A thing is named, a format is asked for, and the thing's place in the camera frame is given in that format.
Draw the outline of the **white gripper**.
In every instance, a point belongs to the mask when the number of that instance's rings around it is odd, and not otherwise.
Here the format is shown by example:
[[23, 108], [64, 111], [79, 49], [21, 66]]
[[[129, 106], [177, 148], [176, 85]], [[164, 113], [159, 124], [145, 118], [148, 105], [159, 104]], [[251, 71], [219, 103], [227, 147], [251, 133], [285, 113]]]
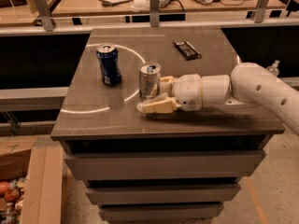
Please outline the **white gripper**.
[[199, 111], [202, 108], [201, 77], [197, 74], [184, 75], [178, 79], [161, 77], [160, 95], [139, 103], [136, 108], [146, 114], [169, 114], [178, 108]]

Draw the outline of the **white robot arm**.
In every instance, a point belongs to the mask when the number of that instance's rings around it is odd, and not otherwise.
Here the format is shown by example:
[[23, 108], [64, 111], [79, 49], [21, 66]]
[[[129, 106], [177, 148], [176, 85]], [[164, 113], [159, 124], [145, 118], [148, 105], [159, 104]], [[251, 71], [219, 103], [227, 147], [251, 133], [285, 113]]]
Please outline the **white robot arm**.
[[299, 134], [299, 91], [257, 63], [241, 63], [230, 75], [162, 77], [160, 94], [136, 108], [145, 114], [199, 111], [207, 107], [246, 114], [259, 105]]

